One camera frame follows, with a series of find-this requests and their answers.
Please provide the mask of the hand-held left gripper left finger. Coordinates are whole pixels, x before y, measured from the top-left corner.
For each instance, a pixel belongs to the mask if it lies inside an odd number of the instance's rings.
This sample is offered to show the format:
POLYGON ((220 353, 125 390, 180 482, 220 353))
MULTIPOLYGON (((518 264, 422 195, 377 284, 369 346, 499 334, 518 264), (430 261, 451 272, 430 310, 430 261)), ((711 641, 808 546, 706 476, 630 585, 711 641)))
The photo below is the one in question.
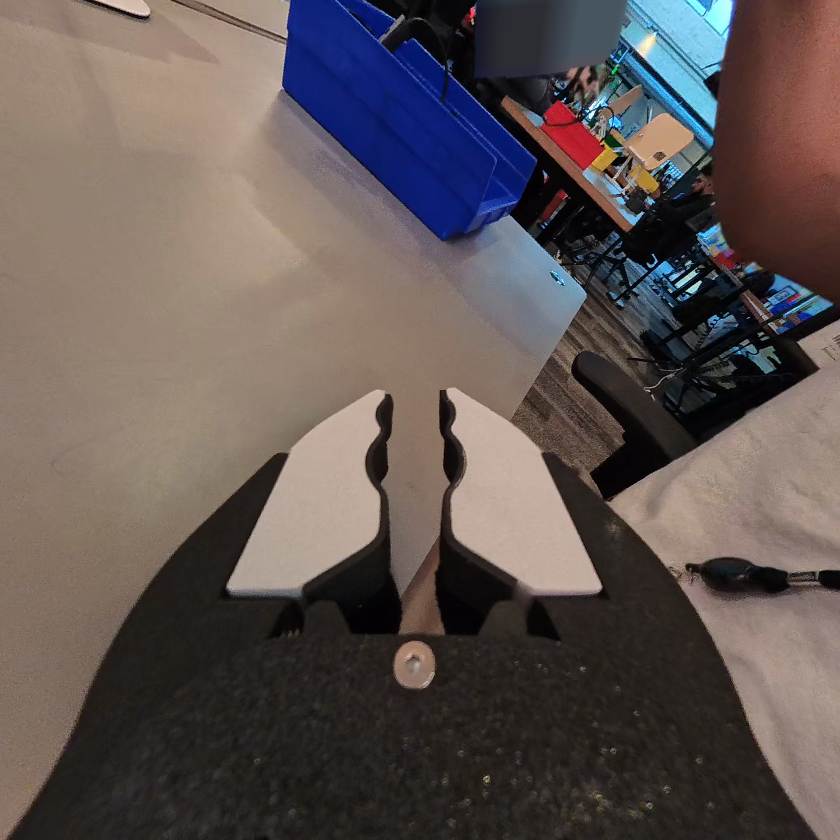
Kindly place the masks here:
POLYGON ((355 608, 392 583, 388 471, 393 399, 371 391, 287 453, 226 594, 355 608))

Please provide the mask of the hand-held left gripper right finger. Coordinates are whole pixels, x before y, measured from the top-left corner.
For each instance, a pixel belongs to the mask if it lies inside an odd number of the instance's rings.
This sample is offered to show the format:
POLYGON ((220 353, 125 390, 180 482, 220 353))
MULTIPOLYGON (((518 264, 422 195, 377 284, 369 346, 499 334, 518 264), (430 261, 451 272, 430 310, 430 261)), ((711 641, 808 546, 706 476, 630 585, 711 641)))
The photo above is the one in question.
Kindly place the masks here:
POLYGON ((519 428, 449 387, 439 394, 444 492, 439 578, 469 609, 600 595, 603 583, 542 450, 519 428))

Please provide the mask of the blue plastic bin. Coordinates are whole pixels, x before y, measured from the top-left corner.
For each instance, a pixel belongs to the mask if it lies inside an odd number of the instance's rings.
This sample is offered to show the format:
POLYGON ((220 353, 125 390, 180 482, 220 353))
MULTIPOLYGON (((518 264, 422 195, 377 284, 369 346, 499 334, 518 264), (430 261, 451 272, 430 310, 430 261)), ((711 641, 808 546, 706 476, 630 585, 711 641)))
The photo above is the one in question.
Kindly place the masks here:
POLYGON ((284 91, 439 239, 509 215, 536 159, 394 19, 367 2, 290 2, 284 91))

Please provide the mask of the person's right forearm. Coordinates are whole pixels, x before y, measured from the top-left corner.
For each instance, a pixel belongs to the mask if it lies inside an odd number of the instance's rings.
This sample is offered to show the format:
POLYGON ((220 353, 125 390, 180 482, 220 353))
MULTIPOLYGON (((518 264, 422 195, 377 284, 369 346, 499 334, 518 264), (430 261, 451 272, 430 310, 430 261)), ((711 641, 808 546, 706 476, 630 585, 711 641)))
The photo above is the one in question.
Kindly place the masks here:
POLYGON ((836 305, 838 96, 839 2, 734 4, 713 151, 723 233, 836 305))

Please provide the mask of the grey desk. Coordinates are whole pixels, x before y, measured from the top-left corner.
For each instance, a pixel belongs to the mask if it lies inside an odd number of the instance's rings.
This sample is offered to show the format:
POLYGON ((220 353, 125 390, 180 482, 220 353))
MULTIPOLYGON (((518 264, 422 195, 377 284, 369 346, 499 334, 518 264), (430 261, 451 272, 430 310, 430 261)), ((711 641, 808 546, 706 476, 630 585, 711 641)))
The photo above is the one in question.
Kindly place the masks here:
POLYGON ((170 2, 2 2, 2 824, 163 562, 374 389, 401 591, 438 535, 438 391, 511 417, 581 304, 510 219, 438 240, 170 2))

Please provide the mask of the black office chair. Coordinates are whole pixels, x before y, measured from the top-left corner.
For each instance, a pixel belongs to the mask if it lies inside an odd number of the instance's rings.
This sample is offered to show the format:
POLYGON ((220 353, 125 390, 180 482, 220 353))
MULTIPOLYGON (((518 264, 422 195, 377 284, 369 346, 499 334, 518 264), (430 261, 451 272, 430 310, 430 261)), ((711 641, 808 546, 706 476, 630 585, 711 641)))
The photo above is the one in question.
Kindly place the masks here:
POLYGON ((623 444, 592 472, 605 499, 686 456, 697 441, 617 365, 583 351, 571 366, 575 380, 611 415, 623 431, 623 444))

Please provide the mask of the person's white shirt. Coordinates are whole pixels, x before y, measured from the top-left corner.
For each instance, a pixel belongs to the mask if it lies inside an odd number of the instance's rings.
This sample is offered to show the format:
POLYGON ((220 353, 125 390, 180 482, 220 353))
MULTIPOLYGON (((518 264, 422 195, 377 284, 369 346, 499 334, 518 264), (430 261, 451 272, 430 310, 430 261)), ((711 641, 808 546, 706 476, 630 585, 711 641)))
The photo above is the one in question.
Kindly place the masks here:
MULTIPOLYGON (((669 568, 734 557, 837 570, 838 350, 818 372, 612 500, 669 568)), ((838 591, 724 595, 681 581, 770 767, 820 838, 839 837, 838 591)))

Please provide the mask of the wooden background table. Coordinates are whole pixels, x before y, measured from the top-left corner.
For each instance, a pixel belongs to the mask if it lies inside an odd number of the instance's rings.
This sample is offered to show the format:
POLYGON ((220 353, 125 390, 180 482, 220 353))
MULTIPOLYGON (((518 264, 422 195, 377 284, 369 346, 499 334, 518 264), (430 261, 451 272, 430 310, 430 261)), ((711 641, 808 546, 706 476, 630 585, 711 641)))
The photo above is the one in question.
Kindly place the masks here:
POLYGON ((510 97, 504 97, 500 107, 519 126, 519 129, 528 135, 530 141, 537 144, 541 152, 548 155, 561 168, 566 180, 574 184, 573 188, 567 189, 569 195, 582 194, 585 196, 624 232, 637 224, 643 214, 631 213, 626 206, 619 186, 600 171, 580 168, 536 124, 537 114, 524 108, 510 97))

